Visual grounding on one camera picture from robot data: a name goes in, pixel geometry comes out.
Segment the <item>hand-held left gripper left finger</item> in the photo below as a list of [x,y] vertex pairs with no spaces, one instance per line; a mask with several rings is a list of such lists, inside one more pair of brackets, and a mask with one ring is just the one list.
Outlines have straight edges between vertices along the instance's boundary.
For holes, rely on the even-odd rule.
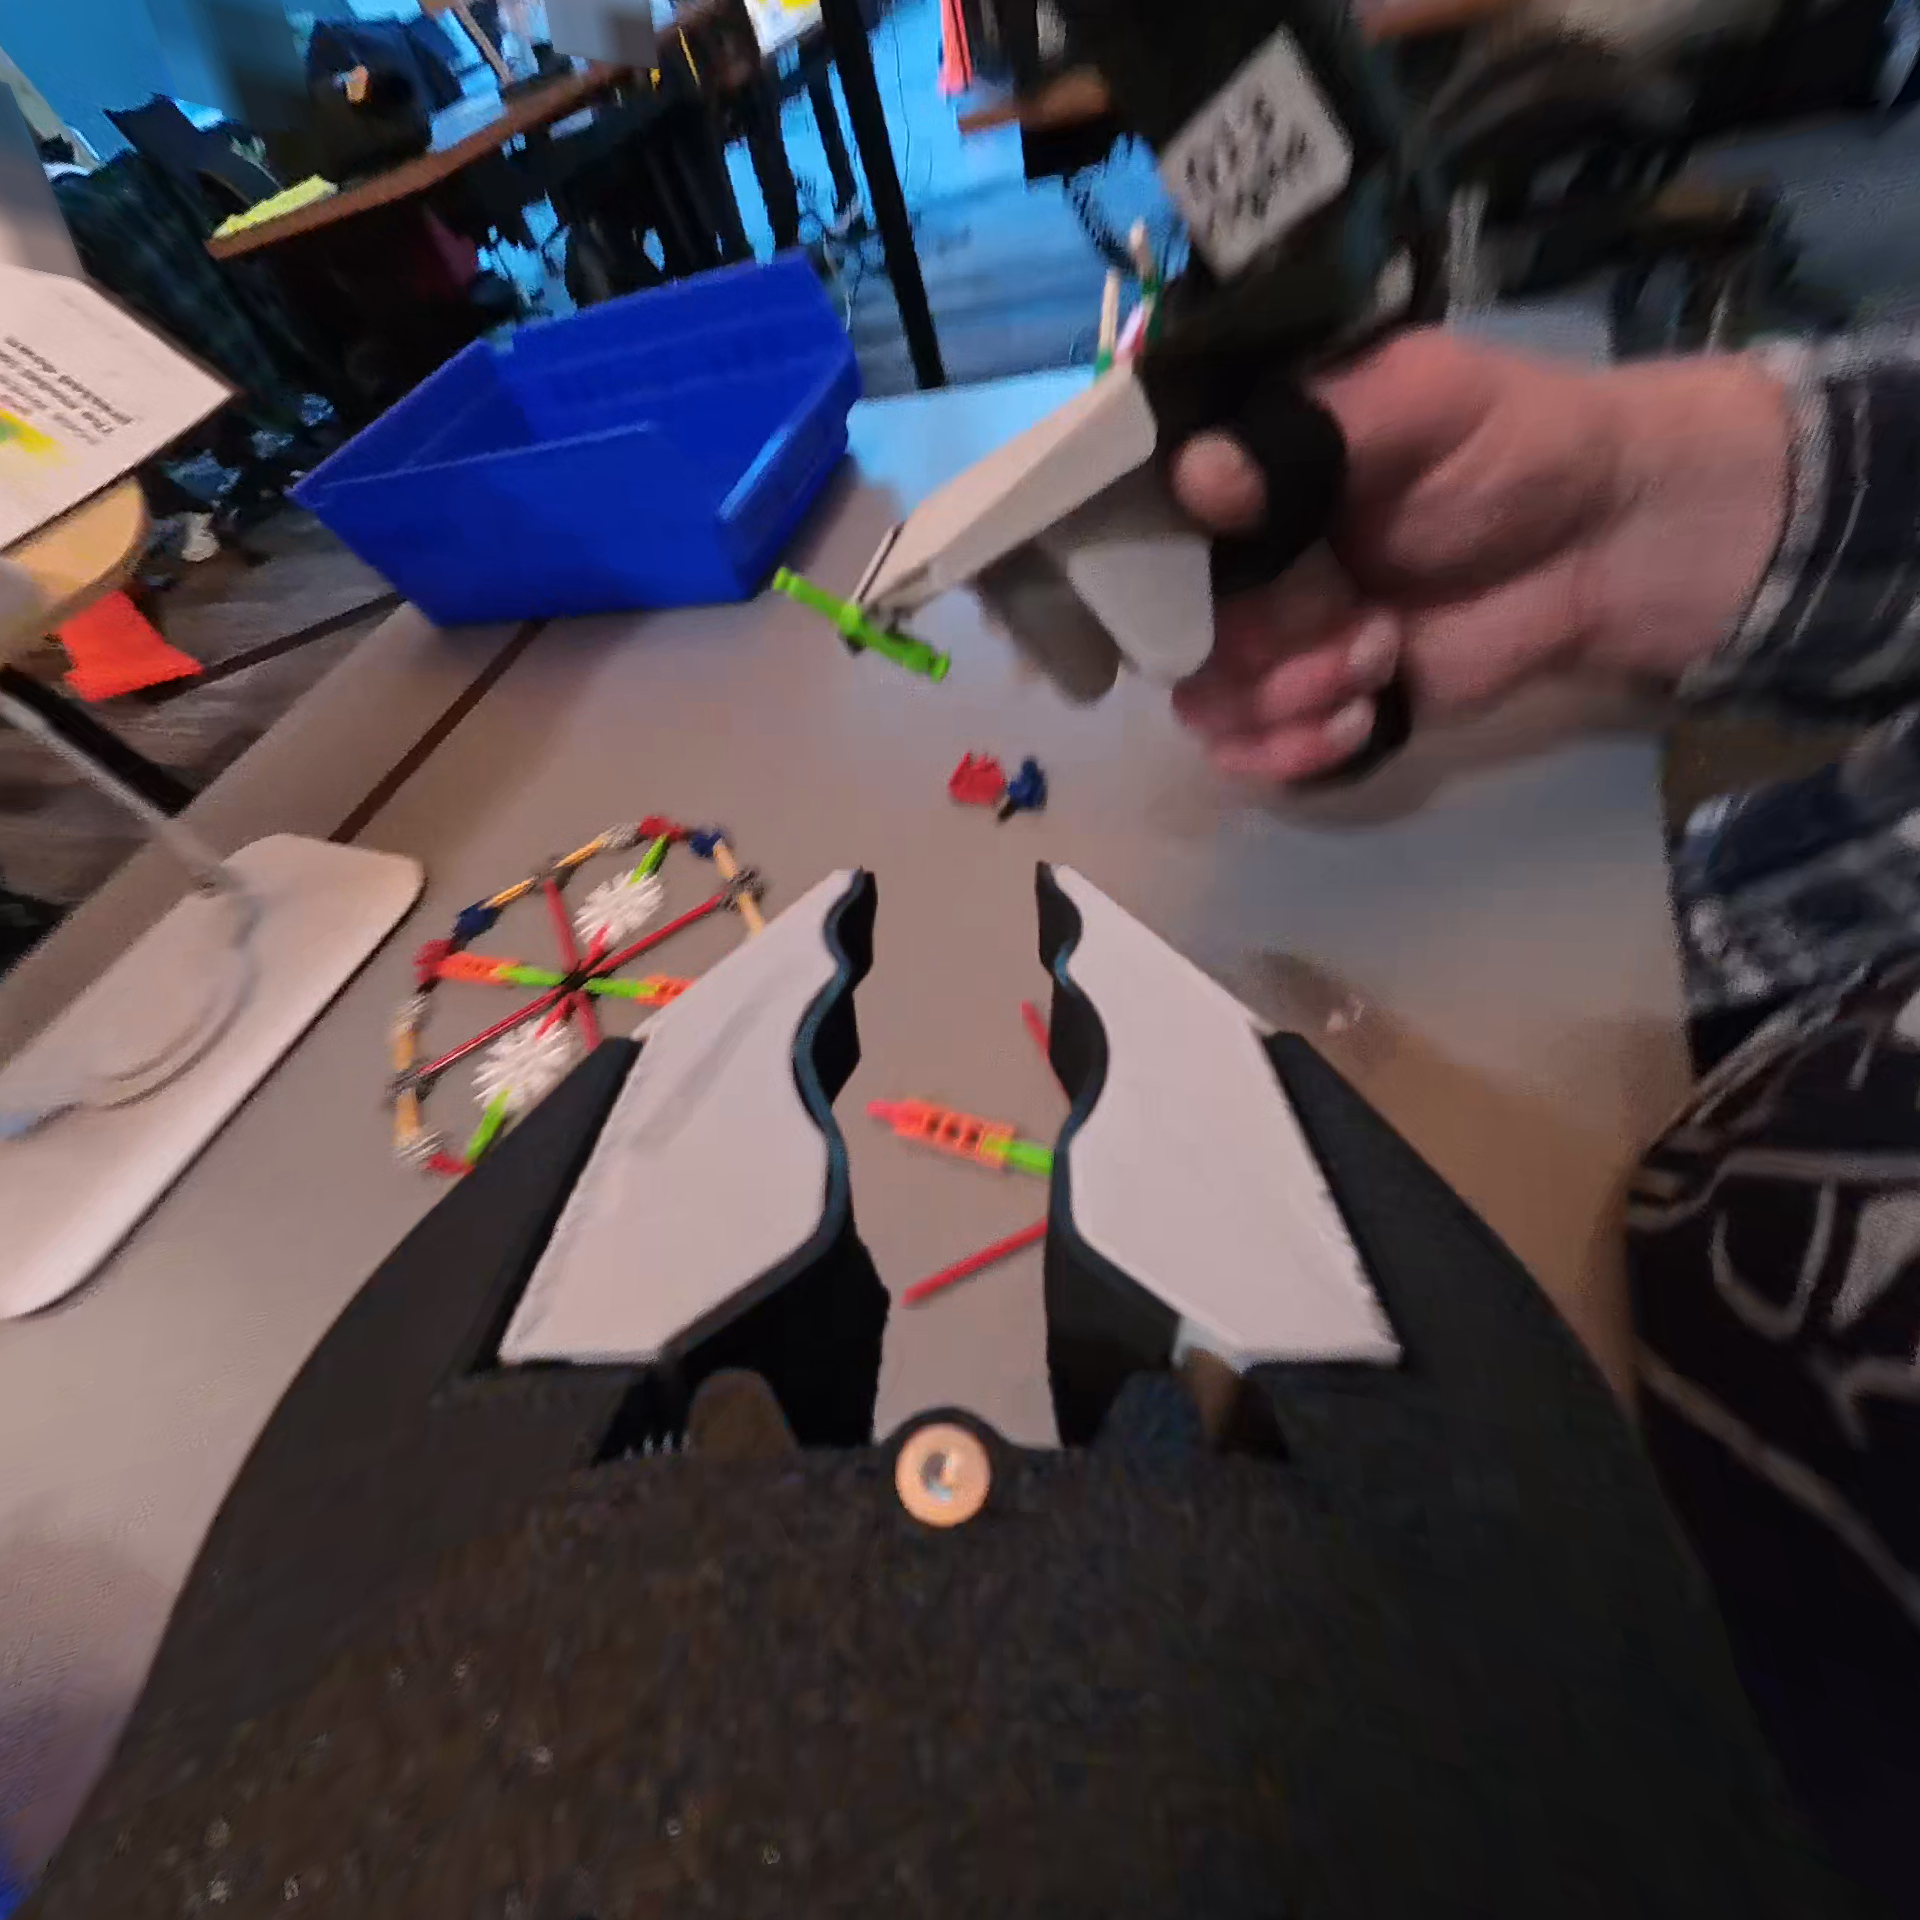
[[891,1313],[853,1208],[838,1099],[880,884],[839,869],[638,1047],[500,1339],[514,1368],[629,1368],[680,1425],[753,1373],[799,1446],[870,1446]]

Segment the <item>orange cloth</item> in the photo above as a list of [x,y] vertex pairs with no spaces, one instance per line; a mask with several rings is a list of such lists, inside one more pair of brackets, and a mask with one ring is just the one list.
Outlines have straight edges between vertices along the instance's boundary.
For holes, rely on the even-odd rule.
[[57,642],[69,661],[61,687],[89,707],[202,681],[202,663],[175,648],[128,589],[77,611]]

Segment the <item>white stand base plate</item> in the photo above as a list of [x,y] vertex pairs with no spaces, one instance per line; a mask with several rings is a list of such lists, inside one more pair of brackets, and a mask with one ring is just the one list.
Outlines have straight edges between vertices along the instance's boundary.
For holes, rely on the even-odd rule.
[[59,1307],[156,1212],[426,890],[404,857],[266,838],[3,1068],[3,1320]]

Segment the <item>person's right hand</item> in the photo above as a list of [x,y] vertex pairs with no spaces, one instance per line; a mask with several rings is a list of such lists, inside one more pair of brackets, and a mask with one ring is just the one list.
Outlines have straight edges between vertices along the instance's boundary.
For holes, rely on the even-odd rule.
[[1311,393],[1349,450],[1332,549],[1221,604],[1174,695],[1233,779],[1345,769],[1393,684],[1414,724],[1534,684],[1673,691],[1783,537],[1794,407],[1765,358],[1585,368],[1429,327]]

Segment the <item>yellow paper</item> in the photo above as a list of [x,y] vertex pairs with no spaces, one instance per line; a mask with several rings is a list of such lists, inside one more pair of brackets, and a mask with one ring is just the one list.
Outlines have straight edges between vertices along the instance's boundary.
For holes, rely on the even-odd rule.
[[243,233],[272,225],[279,220],[303,214],[312,207],[319,207],[319,204],[335,201],[336,194],[340,194],[340,187],[335,181],[325,181],[325,178],[297,181],[293,187],[284,187],[284,189],[272,194],[268,201],[258,201],[256,207],[244,207],[243,214],[226,216],[212,230],[212,240],[226,241]]

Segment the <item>white paper sheet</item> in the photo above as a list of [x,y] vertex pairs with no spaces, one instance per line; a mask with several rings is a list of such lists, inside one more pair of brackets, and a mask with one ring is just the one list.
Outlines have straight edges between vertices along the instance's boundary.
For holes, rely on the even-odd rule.
[[128,479],[228,400],[87,277],[3,265],[3,547]]

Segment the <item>blue plastic bin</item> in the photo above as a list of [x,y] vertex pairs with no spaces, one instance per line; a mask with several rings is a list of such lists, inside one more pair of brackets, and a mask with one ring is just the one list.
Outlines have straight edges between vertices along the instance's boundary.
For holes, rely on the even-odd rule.
[[291,501],[437,629],[743,604],[849,448],[804,251],[471,344]]

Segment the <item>orange bar connector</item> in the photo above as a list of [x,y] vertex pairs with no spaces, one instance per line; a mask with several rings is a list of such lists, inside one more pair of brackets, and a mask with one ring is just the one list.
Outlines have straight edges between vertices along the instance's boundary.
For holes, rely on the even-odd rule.
[[914,1107],[913,1125],[891,1130],[896,1138],[947,1154],[953,1159],[1000,1166],[996,1144],[1015,1138],[1011,1125],[984,1121],[941,1107],[933,1102],[908,1102]]

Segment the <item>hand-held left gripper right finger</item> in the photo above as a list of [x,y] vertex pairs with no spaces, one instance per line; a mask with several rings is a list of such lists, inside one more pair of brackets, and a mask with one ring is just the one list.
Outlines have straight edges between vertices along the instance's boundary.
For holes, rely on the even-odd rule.
[[1063,1446],[1136,1380],[1221,1374],[1233,1445],[1265,1368],[1399,1368],[1400,1339],[1288,1093],[1273,1029],[1084,873],[1043,861],[1049,1063],[1069,1099],[1043,1257]]

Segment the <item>person's dark printed shirt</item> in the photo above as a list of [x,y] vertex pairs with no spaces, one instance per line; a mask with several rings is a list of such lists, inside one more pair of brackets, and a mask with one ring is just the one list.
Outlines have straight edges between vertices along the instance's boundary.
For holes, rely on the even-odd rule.
[[1916,1918],[1916,958],[1735,1047],[1626,1207],[1645,1446],[1824,1847]]

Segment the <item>black metal pole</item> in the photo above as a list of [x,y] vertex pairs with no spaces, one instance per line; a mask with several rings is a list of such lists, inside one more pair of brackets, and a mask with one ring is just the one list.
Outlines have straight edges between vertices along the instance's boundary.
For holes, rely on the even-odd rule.
[[822,4],[822,26],[831,38],[831,55],[842,83],[855,154],[867,174],[876,233],[883,240],[883,261],[891,282],[908,363],[922,393],[944,388],[947,368],[933,315],[926,293],[922,255],[914,245],[900,157],[883,107],[872,29],[860,4]]

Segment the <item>round wooden board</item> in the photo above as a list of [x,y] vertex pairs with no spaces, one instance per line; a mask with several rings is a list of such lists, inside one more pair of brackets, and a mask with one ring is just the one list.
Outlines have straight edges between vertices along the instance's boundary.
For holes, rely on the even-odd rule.
[[147,501],[128,478],[3,549],[3,655],[57,634],[121,589],[151,530]]

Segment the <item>colourful toy wheel model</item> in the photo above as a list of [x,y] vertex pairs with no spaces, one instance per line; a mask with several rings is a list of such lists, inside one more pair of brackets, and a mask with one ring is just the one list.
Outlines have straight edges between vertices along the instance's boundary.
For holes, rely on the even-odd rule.
[[693,989],[648,963],[712,920],[765,933],[760,875],[729,829],[663,813],[465,904],[416,950],[388,1032],[398,1166],[446,1184],[475,1172],[607,1039],[606,1016],[651,1020]]

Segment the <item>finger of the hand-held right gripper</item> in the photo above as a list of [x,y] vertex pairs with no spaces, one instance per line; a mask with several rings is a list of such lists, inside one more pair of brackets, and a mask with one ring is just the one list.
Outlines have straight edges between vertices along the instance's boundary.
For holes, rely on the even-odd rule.
[[1064,567],[1015,515],[908,515],[855,585],[855,604],[887,617],[944,596],[968,596],[994,617],[1084,615]]
[[1044,537],[1146,466],[1156,444],[1159,425],[1139,372],[1114,368],[908,515],[1015,515]]

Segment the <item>person's right forearm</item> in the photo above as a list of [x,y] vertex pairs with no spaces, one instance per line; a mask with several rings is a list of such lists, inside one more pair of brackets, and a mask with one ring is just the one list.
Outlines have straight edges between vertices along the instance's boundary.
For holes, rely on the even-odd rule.
[[1693,709],[1884,723],[1916,707],[1916,331],[1770,344],[1783,527],[1740,617],[1694,663]]

